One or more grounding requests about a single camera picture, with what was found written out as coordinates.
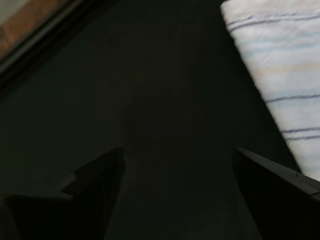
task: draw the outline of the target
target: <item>blue stripe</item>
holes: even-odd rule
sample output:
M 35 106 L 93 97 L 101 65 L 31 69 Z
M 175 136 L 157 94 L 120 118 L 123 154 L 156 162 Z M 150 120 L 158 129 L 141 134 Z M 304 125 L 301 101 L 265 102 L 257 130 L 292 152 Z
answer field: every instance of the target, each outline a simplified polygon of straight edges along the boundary
M 285 140 L 294 142 L 294 141 L 316 140 L 316 139 L 320 139 L 320 135 L 288 137 Z
M 274 24 L 274 23 L 278 23 L 278 22 L 280 22 L 280 20 L 251 21 L 251 22 L 247 22 L 245 24 L 230 28 L 230 32 L 233 32 L 234 30 L 237 30 L 237 29 L 247 28 L 247 27 L 251 27 L 251 26 L 264 25 L 264 24 Z
M 316 108 L 320 110 L 320 98 L 312 98 L 305 100 L 291 100 L 291 101 L 277 101 L 272 103 L 266 103 L 270 111 L 274 111 L 276 109 L 288 109 L 288 108 Z
M 265 102 L 267 104 L 269 103 L 276 103 L 281 101 L 289 101 L 289 100 L 307 100 L 307 99 L 318 99 L 320 98 L 320 94 L 315 95 L 296 95 L 296 96 L 282 96 L 282 97 L 276 97 L 273 99 L 268 99 Z
M 308 20 L 314 20 L 319 18 L 320 18 L 320 15 L 311 16 L 311 17 L 293 18 L 293 19 L 284 18 L 284 19 L 265 19 L 260 21 L 251 21 L 251 22 L 247 22 L 247 23 L 230 28 L 230 32 L 233 32 L 234 30 L 237 30 L 237 29 L 247 28 L 247 27 L 256 26 L 256 25 L 272 24 L 272 23 L 278 23 L 278 22 L 291 22 L 291 21 L 299 22 L 299 21 L 308 21 Z
M 276 99 L 281 98 L 283 96 L 297 96 L 297 95 L 318 95 L 320 94 L 320 87 L 314 87 L 311 89 L 285 89 L 285 90 L 278 90 L 273 91 L 268 94 L 264 94 L 264 99 Z
M 255 15 L 250 15 L 248 17 L 242 18 L 242 19 L 237 19 L 234 21 L 231 21 L 229 23 L 227 23 L 227 26 L 232 26 L 234 24 L 238 24 L 238 23 L 243 23 L 245 21 L 248 21 L 250 19 L 256 19 L 258 21 L 260 20 L 266 20 L 266 19 L 270 19 L 270 18 L 282 18 L 282 17 L 294 17 L 294 16 L 313 16 L 313 13 L 307 13 L 307 12 L 293 12 L 293 13 L 282 13 L 282 14 L 268 14 L 268 15 L 264 15 L 264 16 L 255 16 Z
M 306 128 L 293 128 L 287 130 L 281 130 L 282 134 L 295 134 L 295 133 L 305 133 L 311 131 L 320 131 L 320 127 L 306 127 Z

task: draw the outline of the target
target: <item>dark floor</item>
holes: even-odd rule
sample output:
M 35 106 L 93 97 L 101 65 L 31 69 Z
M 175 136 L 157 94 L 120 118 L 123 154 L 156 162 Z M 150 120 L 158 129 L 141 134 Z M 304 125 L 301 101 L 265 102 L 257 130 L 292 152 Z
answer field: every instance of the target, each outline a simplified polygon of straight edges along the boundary
M 2 104 L 1 187 L 52 187 L 124 145 L 106 239 L 260 239 L 233 176 L 233 148 L 297 166 L 220 4 L 120 0 L 93 20 Z

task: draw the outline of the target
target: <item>striped fabric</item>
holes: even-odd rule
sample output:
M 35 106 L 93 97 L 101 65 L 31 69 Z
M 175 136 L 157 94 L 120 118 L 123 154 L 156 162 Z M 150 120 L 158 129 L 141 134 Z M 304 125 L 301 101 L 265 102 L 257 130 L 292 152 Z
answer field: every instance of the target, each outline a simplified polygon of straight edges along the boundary
M 302 172 L 320 181 L 320 0 L 229 0 L 221 10 Z

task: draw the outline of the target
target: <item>wooden edge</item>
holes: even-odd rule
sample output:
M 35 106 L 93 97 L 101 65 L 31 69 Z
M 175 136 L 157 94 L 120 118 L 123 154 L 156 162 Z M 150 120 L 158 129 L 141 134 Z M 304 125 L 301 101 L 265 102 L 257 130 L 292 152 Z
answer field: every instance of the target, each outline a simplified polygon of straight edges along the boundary
M 30 0 L 0 27 L 0 60 L 67 0 Z

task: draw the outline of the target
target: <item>dark surface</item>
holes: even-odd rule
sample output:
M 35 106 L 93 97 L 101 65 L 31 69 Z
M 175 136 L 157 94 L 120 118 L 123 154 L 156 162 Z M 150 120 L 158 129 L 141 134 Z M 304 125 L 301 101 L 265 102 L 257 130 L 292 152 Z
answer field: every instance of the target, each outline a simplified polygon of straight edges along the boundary
M 102 240 L 124 171 L 124 151 L 113 149 L 74 172 L 76 181 L 63 189 L 70 199 L 7 197 L 21 240 Z
M 260 239 L 234 147 L 298 168 L 220 4 L 122 0 L 92 21 L 2 104 L 1 187 L 40 191 L 123 144 L 106 239 Z

